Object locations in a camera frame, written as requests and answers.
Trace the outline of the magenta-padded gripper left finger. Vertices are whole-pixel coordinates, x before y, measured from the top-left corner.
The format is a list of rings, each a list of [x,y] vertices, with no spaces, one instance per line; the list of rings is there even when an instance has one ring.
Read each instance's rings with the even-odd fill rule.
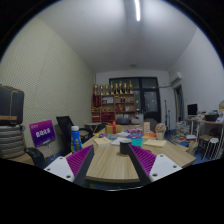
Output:
[[[90,145],[67,158],[59,156],[45,171],[79,186],[86,185],[86,173],[94,157],[94,146]]]

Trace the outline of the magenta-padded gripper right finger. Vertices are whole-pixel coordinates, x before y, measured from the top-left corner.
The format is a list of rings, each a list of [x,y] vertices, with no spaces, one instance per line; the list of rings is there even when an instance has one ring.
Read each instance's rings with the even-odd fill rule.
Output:
[[[181,170],[181,167],[165,154],[154,155],[148,150],[134,145],[129,145],[128,155],[142,185],[147,185]]]

